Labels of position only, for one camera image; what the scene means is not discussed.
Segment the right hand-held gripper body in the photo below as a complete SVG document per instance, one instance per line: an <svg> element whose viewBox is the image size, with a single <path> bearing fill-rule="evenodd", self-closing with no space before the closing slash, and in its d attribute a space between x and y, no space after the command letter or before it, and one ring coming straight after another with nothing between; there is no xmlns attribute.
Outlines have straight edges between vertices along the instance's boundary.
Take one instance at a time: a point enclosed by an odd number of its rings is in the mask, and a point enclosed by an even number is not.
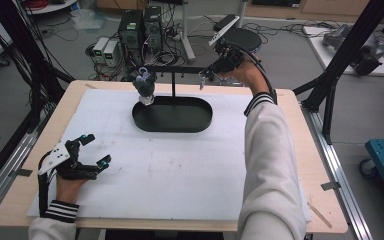
<svg viewBox="0 0 384 240"><path fill-rule="evenodd" d="M235 16L234 14L229 14L213 27L215 34L209 41L209 45L213 46L213 50L218 54L218 59L210 65L214 67L214 74L232 71L242 62L242 54L237 45L229 43L222 38L230 28L236 28L235 26L228 27L228 24Z"/></svg>

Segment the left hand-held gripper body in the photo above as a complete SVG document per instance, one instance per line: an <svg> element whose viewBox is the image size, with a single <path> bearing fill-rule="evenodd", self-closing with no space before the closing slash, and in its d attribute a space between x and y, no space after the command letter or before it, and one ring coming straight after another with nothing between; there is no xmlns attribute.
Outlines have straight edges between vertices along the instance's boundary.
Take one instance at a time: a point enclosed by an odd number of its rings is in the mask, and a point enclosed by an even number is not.
<svg viewBox="0 0 384 240"><path fill-rule="evenodd" d="M89 144L91 140L60 140L45 159L39 164L38 174L44 175L56 170L66 180L95 180L98 167L82 164L79 158L80 146Z"/></svg>

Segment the black key rack oval tray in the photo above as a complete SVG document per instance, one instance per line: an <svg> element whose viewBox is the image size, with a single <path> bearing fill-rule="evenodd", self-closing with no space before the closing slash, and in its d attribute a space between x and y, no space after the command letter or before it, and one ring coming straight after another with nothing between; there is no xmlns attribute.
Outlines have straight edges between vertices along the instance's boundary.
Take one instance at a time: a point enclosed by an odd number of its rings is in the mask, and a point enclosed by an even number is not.
<svg viewBox="0 0 384 240"><path fill-rule="evenodd" d="M198 74L202 67L142 66L133 86L139 93L133 106L135 125L147 132L198 133L207 129L213 117L211 105L197 97L176 95L176 74ZM157 73L172 75L171 94L155 95Z"/></svg>

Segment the person's left hand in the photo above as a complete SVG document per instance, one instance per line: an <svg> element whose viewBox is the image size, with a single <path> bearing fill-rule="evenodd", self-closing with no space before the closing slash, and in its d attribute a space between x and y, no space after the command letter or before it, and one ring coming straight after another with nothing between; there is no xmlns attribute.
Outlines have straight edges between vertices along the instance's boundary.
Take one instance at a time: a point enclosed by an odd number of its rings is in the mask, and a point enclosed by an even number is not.
<svg viewBox="0 0 384 240"><path fill-rule="evenodd" d="M75 204L80 189L85 183L85 179L67 180L58 175L56 199L65 203Z"/></svg>

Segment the person's right hand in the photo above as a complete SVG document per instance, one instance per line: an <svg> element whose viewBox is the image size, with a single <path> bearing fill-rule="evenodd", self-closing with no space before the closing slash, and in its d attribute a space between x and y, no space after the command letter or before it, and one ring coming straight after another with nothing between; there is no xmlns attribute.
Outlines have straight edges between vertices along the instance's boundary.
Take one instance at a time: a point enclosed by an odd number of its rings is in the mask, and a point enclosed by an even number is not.
<svg viewBox="0 0 384 240"><path fill-rule="evenodd" d="M249 59L245 58L241 65L223 75L224 78L235 78L247 86L253 95L269 92L269 86L266 79L259 71L257 66Z"/></svg>

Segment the round black stool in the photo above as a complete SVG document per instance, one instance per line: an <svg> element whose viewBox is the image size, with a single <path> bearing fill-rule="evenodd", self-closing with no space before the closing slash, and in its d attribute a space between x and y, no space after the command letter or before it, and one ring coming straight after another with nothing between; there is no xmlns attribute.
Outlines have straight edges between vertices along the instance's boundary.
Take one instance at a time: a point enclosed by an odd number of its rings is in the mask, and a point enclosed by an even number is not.
<svg viewBox="0 0 384 240"><path fill-rule="evenodd" d="M248 29L230 28L222 38L227 42L239 45L252 53L257 53L262 46L260 36Z"/></svg>

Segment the white desk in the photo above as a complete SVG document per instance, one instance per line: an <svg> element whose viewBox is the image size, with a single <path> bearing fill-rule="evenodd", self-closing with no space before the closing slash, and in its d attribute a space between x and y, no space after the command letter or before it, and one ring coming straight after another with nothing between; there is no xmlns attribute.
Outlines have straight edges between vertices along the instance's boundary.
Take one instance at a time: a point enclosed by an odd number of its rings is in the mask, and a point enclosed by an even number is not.
<svg viewBox="0 0 384 240"><path fill-rule="evenodd" d="M186 61L188 64L192 64L196 56L193 52L192 46L188 39L188 5L191 0L181 0L181 6L182 6L182 21L181 26L182 29L180 31L180 39L182 42L182 46L184 48L185 54L186 54ZM235 16L235 18L228 24L228 27L242 27L243 24L243 18L245 15L245 10L247 7L248 0L239 0L239 9L238 14Z"/></svg>

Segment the white foam mat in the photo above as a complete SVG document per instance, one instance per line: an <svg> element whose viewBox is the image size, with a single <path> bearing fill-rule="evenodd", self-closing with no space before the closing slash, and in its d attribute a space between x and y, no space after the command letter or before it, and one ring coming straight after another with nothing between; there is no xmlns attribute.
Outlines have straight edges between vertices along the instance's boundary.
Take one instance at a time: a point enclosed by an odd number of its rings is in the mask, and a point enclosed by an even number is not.
<svg viewBox="0 0 384 240"><path fill-rule="evenodd" d="M245 178L243 111L247 95L206 94L210 126L198 133L139 129L135 91L89 89L62 138L95 139L80 161L112 160L78 197L81 218L235 221Z"/></svg>

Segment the black computer tower green label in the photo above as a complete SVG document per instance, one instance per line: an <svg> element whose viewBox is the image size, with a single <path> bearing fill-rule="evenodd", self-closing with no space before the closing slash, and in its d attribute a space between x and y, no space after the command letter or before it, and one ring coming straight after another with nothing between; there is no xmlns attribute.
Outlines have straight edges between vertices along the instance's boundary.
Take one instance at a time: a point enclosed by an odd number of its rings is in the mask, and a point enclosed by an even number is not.
<svg viewBox="0 0 384 240"><path fill-rule="evenodd" d="M124 12L118 27L124 55L136 64L142 64L141 47L144 40L143 14L141 10L129 9Z"/></svg>

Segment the grey power supply unit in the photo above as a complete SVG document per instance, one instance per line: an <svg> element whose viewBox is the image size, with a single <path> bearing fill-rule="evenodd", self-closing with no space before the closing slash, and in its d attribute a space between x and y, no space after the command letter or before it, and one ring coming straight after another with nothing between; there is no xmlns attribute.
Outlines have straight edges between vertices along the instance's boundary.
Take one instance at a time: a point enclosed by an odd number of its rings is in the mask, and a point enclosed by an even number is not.
<svg viewBox="0 0 384 240"><path fill-rule="evenodd" d="M104 58L108 67L115 67L119 63L120 53L118 48L118 42L110 40L106 48L104 49Z"/></svg>
<svg viewBox="0 0 384 240"><path fill-rule="evenodd" d="M94 45L92 52L93 52L93 60L96 63L104 64L105 63L105 57L104 57L104 50L106 48L106 45L109 41L108 37L101 37L98 42Z"/></svg>

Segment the white floor board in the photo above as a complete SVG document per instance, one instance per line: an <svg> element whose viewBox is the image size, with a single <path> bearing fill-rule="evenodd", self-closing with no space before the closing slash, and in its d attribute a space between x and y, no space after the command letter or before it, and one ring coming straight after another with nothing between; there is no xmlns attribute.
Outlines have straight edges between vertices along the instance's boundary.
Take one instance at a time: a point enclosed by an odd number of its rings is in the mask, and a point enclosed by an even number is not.
<svg viewBox="0 0 384 240"><path fill-rule="evenodd" d="M336 53L336 50L332 46L324 46L322 44L323 36L328 33L329 30L327 28L305 26L304 32L310 35L309 41L312 48L322 67L326 69ZM370 73L370 76L384 76L384 57L381 57L379 62L380 65Z"/></svg>

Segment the wooden cabinet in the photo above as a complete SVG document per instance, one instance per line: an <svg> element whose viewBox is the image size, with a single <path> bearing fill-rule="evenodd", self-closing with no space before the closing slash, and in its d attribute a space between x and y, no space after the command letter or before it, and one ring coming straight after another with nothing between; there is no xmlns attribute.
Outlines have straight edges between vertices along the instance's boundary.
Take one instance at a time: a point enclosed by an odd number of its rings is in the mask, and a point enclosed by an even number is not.
<svg viewBox="0 0 384 240"><path fill-rule="evenodd" d="M276 19L355 22L368 3L369 0L301 0L298 7L265 6L249 3L245 15Z"/></svg>

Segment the clear plastic bag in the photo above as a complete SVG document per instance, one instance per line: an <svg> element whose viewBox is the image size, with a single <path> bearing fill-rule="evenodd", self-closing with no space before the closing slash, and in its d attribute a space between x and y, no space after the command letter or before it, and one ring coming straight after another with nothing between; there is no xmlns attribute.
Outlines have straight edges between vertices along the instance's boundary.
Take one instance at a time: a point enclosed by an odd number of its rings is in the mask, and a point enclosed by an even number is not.
<svg viewBox="0 0 384 240"><path fill-rule="evenodd" d="M105 19L91 9L77 9L71 12L71 19L76 30L95 30L104 26Z"/></svg>

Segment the grey machine part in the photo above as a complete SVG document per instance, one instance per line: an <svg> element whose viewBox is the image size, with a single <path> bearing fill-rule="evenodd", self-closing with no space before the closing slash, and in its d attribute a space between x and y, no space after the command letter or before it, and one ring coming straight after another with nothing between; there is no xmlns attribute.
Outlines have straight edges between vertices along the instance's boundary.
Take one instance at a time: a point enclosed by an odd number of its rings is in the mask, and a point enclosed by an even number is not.
<svg viewBox="0 0 384 240"><path fill-rule="evenodd" d="M337 51L349 35L351 29L350 25L343 24L338 29L326 33L323 36L322 44L324 46L332 46ZM358 50L350 66L359 76L367 76L381 65L380 58L383 55L384 41L378 40L371 34Z"/></svg>

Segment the round white table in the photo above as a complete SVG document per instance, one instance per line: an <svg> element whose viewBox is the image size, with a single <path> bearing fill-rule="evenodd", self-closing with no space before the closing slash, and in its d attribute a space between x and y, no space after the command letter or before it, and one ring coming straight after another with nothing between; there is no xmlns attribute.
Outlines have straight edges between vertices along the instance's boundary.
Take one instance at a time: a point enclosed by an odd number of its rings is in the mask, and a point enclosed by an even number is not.
<svg viewBox="0 0 384 240"><path fill-rule="evenodd" d="M63 4L48 4L47 6L43 8L30 8L25 7L25 10L28 14L45 14L50 12L59 11L68 7L71 7L72 5L76 4L78 0L64 0Z"/></svg>

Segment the thin wooden stick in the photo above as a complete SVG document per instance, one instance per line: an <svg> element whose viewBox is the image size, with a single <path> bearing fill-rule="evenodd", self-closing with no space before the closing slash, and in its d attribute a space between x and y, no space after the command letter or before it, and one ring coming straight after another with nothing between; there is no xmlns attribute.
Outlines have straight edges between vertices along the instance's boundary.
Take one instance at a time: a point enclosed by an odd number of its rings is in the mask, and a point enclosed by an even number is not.
<svg viewBox="0 0 384 240"><path fill-rule="evenodd" d="M329 229L332 229L332 224L324 217L324 215L311 203L307 202L308 207L312 210L312 212L326 225Z"/></svg>

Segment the aluminium rail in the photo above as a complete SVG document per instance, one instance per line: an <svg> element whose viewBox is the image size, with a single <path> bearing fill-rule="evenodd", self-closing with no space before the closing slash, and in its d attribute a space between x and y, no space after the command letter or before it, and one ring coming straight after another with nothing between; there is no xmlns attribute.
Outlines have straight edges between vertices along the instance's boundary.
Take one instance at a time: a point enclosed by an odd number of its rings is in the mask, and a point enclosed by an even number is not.
<svg viewBox="0 0 384 240"><path fill-rule="evenodd" d="M33 111L29 111L0 151L0 201L16 178L8 176L9 173L12 170L23 169L22 165L49 119L50 114L42 110L38 122L34 123Z"/></svg>
<svg viewBox="0 0 384 240"><path fill-rule="evenodd" d="M340 159L332 144L322 134L323 121L317 112L301 108L314 142L321 151L320 155L330 178L331 189L335 191L347 225L357 240L373 240L370 229L354 196Z"/></svg>

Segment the black metal frame post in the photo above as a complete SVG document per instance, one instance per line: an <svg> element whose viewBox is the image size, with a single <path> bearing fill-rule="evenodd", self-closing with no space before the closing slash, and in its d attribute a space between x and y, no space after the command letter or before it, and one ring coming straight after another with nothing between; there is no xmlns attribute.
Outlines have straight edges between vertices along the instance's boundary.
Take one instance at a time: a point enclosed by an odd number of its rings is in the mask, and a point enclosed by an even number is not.
<svg viewBox="0 0 384 240"><path fill-rule="evenodd" d="M331 125L337 83L383 18L384 0L370 0L321 75L293 90L295 95L311 90L310 95L302 101L302 106L310 112L318 112L319 106L325 101L321 133L329 145L332 144Z"/></svg>
<svg viewBox="0 0 384 240"><path fill-rule="evenodd" d="M50 115L65 90L60 81L75 80L46 47L38 27L26 17L13 0L0 0L0 23L13 41L13 47L0 36L0 44L24 82L30 87L30 111L37 123L42 110Z"/></svg>

